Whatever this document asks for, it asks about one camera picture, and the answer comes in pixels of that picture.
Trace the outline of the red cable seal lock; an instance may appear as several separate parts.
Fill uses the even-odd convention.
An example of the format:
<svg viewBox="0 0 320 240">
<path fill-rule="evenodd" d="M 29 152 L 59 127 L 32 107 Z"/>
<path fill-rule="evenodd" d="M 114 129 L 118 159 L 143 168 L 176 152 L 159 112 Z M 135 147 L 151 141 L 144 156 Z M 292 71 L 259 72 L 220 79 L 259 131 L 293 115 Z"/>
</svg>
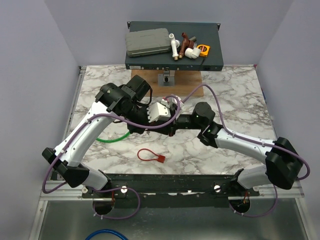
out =
<svg viewBox="0 0 320 240">
<path fill-rule="evenodd" d="M 149 153 L 149 158 L 145 158 L 143 156 L 143 153 Z M 141 148 L 140 150 L 138 150 L 136 155 L 139 160 L 144 162 L 157 161 L 158 163 L 163 164 L 166 160 L 166 157 L 164 155 L 157 154 L 148 148 Z"/>
</svg>

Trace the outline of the white pvc elbow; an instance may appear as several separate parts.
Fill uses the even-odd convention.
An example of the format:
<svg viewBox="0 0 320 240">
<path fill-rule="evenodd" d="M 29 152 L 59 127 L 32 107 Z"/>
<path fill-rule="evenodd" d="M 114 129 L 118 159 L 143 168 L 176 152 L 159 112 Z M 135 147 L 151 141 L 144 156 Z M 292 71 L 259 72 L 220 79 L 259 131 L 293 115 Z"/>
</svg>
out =
<svg viewBox="0 0 320 240">
<path fill-rule="evenodd" d="M 197 59 L 200 56 L 201 50 L 197 47 L 195 48 L 190 48 L 188 47 L 185 52 L 184 55 L 189 58 L 189 59 Z"/>
</svg>

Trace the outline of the aluminium extrusion rail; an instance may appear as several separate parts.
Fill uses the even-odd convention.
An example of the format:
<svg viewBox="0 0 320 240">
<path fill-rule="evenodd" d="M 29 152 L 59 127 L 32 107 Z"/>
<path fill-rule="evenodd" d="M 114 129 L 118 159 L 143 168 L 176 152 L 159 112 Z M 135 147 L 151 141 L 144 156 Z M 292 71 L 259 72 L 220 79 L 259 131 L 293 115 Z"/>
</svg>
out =
<svg viewBox="0 0 320 240">
<path fill-rule="evenodd" d="M 275 190 L 274 187 L 269 185 L 259 185 L 255 186 L 252 190 L 248 191 L 249 199 L 274 199 L 275 198 Z M 181 196 L 192 196 L 192 197 L 203 197 L 205 195 L 204 192 L 192 192 L 188 190 L 183 193 L 166 193 L 166 197 L 181 197 Z M 279 199 L 296 199 L 296 198 L 304 198 L 304 191 L 300 182 L 295 182 L 293 187 L 290 190 L 284 190 L 281 188 L 277 188 L 277 196 Z M 64 185 L 57 189 L 56 191 L 45 194 L 41 193 L 39 199 L 41 201 L 107 201 L 110 198 L 101 198 L 94 196 L 92 193 L 88 196 L 85 196 L 83 193 L 83 186 L 80 185 L 75 188 L 71 188 L 68 185 Z"/>
</svg>

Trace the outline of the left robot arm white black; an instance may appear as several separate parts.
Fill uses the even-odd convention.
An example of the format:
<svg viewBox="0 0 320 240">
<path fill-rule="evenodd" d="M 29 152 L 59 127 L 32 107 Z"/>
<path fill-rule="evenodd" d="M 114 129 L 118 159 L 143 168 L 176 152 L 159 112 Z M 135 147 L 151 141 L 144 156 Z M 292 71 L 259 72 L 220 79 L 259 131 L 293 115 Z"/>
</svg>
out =
<svg viewBox="0 0 320 240">
<path fill-rule="evenodd" d="M 123 117 L 136 126 L 146 126 L 147 107 L 140 101 L 151 89 L 147 81 L 138 75 L 120 86 L 114 83 L 103 85 L 88 113 L 71 134 L 56 147 L 45 148 L 42 156 L 70 187 L 84 185 L 93 188 L 99 197 L 107 197 L 111 191 L 108 177 L 102 171 L 83 165 L 83 157 L 104 129 L 116 119 Z"/>
</svg>

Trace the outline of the yellow tape measure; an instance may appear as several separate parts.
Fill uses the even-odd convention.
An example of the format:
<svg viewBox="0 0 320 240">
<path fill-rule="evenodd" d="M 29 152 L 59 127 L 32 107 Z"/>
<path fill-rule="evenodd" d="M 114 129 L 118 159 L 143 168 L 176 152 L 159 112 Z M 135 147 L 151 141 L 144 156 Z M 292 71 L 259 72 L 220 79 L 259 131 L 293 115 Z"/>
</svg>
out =
<svg viewBox="0 0 320 240">
<path fill-rule="evenodd" d="M 200 50 L 199 56 L 205 57 L 205 58 L 209 55 L 209 51 L 211 49 L 209 45 L 205 45 L 205 44 L 199 44 L 197 48 Z"/>
</svg>

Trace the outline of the black mounting rail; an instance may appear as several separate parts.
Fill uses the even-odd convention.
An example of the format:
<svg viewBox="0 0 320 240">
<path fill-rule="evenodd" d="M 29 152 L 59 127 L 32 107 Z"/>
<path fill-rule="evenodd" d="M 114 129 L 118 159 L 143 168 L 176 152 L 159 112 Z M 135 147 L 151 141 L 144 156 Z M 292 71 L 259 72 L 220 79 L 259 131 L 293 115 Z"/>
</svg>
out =
<svg viewBox="0 0 320 240">
<path fill-rule="evenodd" d="M 229 207 L 229 197 L 237 200 L 245 194 L 257 196 L 236 182 L 237 175 L 187 175 L 187 174 L 108 174 L 110 181 L 105 189 L 113 192 L 82 194 L 96 202 L 114 198 L 116 208 L 199 208 Z"/>
</svg>

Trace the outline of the grey plastic case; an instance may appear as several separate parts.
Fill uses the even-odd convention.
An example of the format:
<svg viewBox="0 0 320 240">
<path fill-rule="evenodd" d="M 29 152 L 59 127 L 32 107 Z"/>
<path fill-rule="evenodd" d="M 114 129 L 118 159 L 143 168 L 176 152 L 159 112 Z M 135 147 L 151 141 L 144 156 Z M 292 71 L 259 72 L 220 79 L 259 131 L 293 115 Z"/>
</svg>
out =
<svg viewBox="0 0 320 240">
<path fill-rule="evenodd" d="M 166 28 L 129 32 L 125 35 L 125 45 L 129 57 L 165 53 L 172 48 Z"/>
</svg>

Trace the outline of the wooden board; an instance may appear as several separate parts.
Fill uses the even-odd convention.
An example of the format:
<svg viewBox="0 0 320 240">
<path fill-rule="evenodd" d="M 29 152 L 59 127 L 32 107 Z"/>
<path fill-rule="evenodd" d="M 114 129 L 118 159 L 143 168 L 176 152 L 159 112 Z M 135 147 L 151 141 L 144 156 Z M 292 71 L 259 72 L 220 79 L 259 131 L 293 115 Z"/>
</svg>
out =
<svg viewBox="0 0 320 240">
<path fill-rule="evenodd" d="M 140 76 L 148 82 L 152 88 L 153 97 L 165 97 L 170 94 L 186 97 L 196 87 L 203 83 L 200 71 L 177 70 L 174 74 L 175 86 L 159 86 L 158 74 L 164 70 L 132 70 L 131 76 Z"/>
</svg>

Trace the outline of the grey metal stand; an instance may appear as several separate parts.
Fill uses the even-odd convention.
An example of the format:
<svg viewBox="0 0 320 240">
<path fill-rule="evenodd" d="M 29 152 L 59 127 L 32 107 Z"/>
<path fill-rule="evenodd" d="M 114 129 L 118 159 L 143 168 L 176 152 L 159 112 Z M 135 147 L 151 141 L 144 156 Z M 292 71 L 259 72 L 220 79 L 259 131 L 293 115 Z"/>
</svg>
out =
<svg viewBox="0 0 320 240">
<path fill-rule="evenodd" d="M 157 82 L 160 87 L 174 87 L 175 86 L 175 71 L 163 70 L 157 75 Z"/>
</svg>

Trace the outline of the white pvc pipe fitting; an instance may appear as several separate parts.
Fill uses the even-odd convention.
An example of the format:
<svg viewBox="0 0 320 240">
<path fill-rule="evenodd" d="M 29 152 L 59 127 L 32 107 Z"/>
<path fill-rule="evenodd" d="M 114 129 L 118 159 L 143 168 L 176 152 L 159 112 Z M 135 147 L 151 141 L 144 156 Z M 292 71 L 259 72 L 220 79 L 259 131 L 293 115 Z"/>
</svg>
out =
<svg viewBox="0 0 320 240">
<path fill-rule="evenodd" d="M 174 61 L 177 61 L 179 59 L 178 48 L 180 47 L 181 43 L 175 38 L 175 35 L 173 33 L 170 33 L 168 36 L 172 49 L 172 58 Z"/>
</svg>

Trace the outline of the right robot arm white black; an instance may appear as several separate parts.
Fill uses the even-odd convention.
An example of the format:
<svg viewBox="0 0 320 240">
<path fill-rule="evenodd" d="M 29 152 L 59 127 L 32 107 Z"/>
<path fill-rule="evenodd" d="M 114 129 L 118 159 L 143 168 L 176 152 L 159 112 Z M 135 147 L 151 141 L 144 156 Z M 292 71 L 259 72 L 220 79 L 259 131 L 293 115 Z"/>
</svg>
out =
<svg viewBox="0 0 320 240">
<path fill-rule="evenodd" d="M 192 114 L 181 114 L 170 125 L 176 130 L 199 130 L 198 139 L 206 146 L 232 150 L 261 162 L 260 166 L 238 170 L 230 183 L 230 191 L 241 196 L 255 186 L 272 184 L 289 190 L 303 166 L 297 151 L 286 138 L 260 139 L 237 133 L 214 121 L 215 112 L 206 102 L 195 105 Z"/>
</svg>

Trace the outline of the brown pipe valve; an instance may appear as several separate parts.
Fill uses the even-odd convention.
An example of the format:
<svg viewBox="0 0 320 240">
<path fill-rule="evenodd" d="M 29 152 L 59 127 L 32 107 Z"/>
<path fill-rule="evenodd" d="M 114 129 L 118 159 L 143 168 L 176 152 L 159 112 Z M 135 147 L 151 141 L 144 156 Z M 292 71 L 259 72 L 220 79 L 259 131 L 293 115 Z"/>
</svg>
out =
<svg viewBox="0 0 320 240">
<path fill-rule="evenodd" d="M 195 37 L 191 37 L 189 38 L 188 35 L 183 32 L 181 34 L 182 38 L 183 38 L 183 41 L 182 41 L 182 44 L 180 46 L 180 51 L 178 53 L 178 58 L 179 59 L 182 59 L 184 56 L 185 56 L 185 51 L 188 49 L 188 48 L 191 48 L 193 49 L 194 46 L 195 46 Z"/>
</svg>

